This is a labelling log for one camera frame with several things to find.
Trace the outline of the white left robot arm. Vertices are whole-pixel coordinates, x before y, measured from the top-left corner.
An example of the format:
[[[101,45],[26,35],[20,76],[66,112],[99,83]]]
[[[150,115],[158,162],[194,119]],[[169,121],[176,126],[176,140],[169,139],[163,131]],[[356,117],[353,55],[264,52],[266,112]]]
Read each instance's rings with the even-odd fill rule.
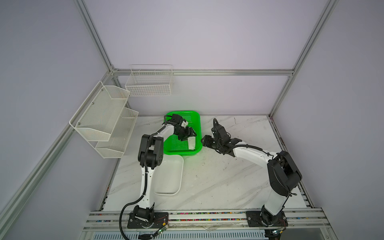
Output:
[[[171,136],[177,136],[180,142],[188,142],[188,147],[196,148],[197,133],[189,126],[187,120],[177,114],[165,115],[163,126],[157,132],[143,135],[141,138],[138,161],[142,170],[141,196],[138,200],[126,204],[121,214],[128,206],[134,206],[130,214],[128,228],[134,224],[149,228],[155,222],[155,201],[152,197],[152,180],[155,168],[164,159],[164,142]]]

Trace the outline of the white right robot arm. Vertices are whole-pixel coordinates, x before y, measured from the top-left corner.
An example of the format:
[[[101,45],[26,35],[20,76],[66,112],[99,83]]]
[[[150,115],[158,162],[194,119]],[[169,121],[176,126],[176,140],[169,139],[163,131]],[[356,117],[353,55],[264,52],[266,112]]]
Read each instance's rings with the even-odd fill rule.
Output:
[[[213,119],[211,132],[211,136],[205,135],[201,140],[204,147],[221,155],[248,160],[267,170],[272,191],[261,208],[258,222],[270,227],[282,221],[285,203],[294,195],[293,189],[302,180],[302,174],[292,156],[286,151],[268,152],[241,139],[232,138],[216,118]]]

